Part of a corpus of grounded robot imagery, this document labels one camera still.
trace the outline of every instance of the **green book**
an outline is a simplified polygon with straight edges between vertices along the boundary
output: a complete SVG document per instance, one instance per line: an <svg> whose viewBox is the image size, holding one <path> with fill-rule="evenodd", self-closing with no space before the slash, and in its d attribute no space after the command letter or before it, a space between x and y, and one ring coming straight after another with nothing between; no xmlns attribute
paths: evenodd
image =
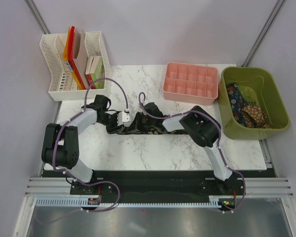
<svg viewBox="0 0 296 237"><path fill-rule="evenodd" d="M90 76L93 81L104 77L104 66L103 66L103 59L101 56L94 56L94 59L91 64L90 68ZM104 89L104 80L98 81L95 84L96 89Z"/></svg>

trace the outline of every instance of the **gray floor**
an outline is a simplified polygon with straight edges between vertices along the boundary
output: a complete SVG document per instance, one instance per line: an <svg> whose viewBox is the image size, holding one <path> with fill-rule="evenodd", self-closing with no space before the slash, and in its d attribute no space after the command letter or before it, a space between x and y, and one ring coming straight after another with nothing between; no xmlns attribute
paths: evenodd
<svg viewBox="0 0 296 237"><path fill-rule="evenodd" d="M41 221L75 208L36 207ZM116 208L76 212L54 224L32 220L29 237L291 237L280 200L246 199L233 214L202 208Z"/></svg>

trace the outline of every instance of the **brown patterned fabric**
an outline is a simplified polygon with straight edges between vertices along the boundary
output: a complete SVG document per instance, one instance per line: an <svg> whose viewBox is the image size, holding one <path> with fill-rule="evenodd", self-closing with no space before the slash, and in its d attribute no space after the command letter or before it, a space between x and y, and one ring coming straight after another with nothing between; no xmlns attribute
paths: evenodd
<svg viewBox="0 0 296 237"><path fill-rule="evenodd" d="M266 114L259 105L247 105L242 108L241 114L248 127L270 128L266 123Z"/></svg>

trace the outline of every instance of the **yellow book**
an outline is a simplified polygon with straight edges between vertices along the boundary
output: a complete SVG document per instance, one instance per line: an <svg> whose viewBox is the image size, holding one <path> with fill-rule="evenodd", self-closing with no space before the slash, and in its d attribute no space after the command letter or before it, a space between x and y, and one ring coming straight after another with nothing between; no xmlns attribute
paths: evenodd
<svg viewBox="0 0 296 237"><path fill-rule="evenodd" d="M78 85L78 88L79 90L83 90L84 88L81 86L80 84L80 81L77 77L77 75L74 73L70 63L69 63L69 56L68 56L68 44L69 44L69 34L70 34L70 27L68 29L68 34L67 34L67 40L66 40L66 45L65 45L65 50L64 50L64 53L63 53L63 60L65 61L67 67L69 68L70 72L71 72L71 75L73 76L75 82L77 83Z"/></svg>

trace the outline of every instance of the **table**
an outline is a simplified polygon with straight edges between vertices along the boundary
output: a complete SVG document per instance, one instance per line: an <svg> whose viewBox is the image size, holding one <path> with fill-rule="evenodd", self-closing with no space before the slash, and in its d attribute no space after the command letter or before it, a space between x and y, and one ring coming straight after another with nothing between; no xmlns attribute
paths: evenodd
<svg viewBox="0 0 296 237"><path fill-rule="evenodd" d="M222 70L235 64L208 64ZM163 81L166 65L112 66L112 79L124 88L133 115L141 111L138 103L140 92L146 101L154 102L163 114L176 114L190 110L194 104L169 101L163 98ZM120 89L112 83L111 109L124 110L125 100ZM83 101L63 101L58 123L80 111ZM220 124L217 102L201 107ZM222 147L230 166L238 170L266 170L259 141L231 140L222 133ZM79 135L80 159L95 170L212 170L202 147L188 135L109 135L101 124L89 126ZM52 167L47 164L45 170Z"/></svg>

